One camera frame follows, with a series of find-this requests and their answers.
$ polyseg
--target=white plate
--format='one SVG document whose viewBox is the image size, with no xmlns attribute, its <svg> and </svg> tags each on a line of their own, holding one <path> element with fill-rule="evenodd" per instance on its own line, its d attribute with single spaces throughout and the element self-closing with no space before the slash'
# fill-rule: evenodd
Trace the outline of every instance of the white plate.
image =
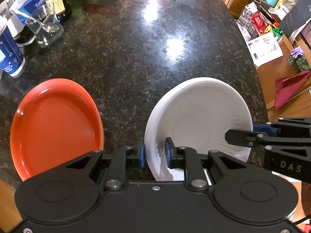
<svg viewBox="0 0 311 233">
<path fill-rule="evenodd" d="M 183 180 L 183 170 L 168 169 L 164 141 L 207 154 L 216 149 L 247 161 L 250 148 L 229 145 L 229 129 L 252 130 L 249 109 L 240 94 L 223 81 L 200 77 L 167 92 L 154 107 L 145 131 L 147 163 L 157 181 Z"/>
</svg>

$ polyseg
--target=counter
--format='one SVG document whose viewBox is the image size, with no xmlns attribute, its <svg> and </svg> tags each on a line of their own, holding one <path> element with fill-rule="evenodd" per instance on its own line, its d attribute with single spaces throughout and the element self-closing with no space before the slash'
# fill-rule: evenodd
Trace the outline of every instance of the counter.
<svg viewBox="0 0 311 233">
<path fill-rule="evenodd" d="M 10 126 L 21 95 L 52 78 L 82 85 L 101 112 L 105 150 L 135 145 L 159 99 L 179 83 L 213 77 L 245 99 L 254 123 L 267 122 L 259 79 L 245 41 L 222 0 L 70 0 L 63 37 L 26 48 L 12 91 L 0 95 L 0 178 L 16 187 Z M 250 161 L 258 163 L 254 153 Z M 129 179 L 152 180 L 149 169 Z"/>
</svg>

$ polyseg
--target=white container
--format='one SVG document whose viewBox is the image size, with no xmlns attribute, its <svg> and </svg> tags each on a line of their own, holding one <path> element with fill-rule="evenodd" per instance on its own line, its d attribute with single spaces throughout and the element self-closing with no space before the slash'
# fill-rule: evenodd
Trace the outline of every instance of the white container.
<svg viewBox="0 0 311 233">
<path fill-rule="evenodd" d="M 247 161 L 250 148 L 229 145 L 229 129 L 252 130 L 249 109 L 240 94 L 223 81 L 200 77 L 167 92 L 153 109 L 145 131 L 147 163 L 157 181 L 183 180 L 183 170 L 168 169 L 164 141 L 207 154 L 216 149 Z"/>
<path fill-rule="evenodd" d="M 25 64 L 25 58 L 6 25 L 6 18 L 0 16 L 0 69 L 17 76 Z"/>
</svg>

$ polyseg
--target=plastic bag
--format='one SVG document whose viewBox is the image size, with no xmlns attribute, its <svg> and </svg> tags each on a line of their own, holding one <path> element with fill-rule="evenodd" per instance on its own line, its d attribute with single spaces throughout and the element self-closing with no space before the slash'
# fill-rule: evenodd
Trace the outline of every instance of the plastic bag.
<svg viewBox="0 0 311 233">
<path fill-rule="evenodd" d="M 279 0 L 274 8 L 268 9 L 268 12 L 282 20 L 297 2 L 298 0 Z"/>
<path fill-rule="evenodd" d="M 247 29 L 244 26 L 241 26 L 238 22 L 236 24 L 238 25 L 238 28 L 242 33 L 245 42 L 249 41 L 251 39 L 251 36 L 249 35 Z"/>
</svg>

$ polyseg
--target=green cloth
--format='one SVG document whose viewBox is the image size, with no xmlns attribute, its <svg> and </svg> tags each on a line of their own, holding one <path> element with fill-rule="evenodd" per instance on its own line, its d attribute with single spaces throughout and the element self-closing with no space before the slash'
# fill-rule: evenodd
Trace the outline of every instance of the green cloth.
<svg viewBox="0 0 311 233">
<path fill-rule="evenodd" d="M 286 59 L 288 65 L 293 65 L 296 73 L 311 70 L 305 55 L 300 55 L 296 59 L 291 55 Z"/>
<path fill-rule="evenodd" d="M 283 35 L 282 30 L 280 28 L 276 28 L 276 29 L 272 29 L 272 32 L 273 32 L 274 36 L 277 37 L 277 41 L 279 41 L 279 39 Z"/>
</svg>

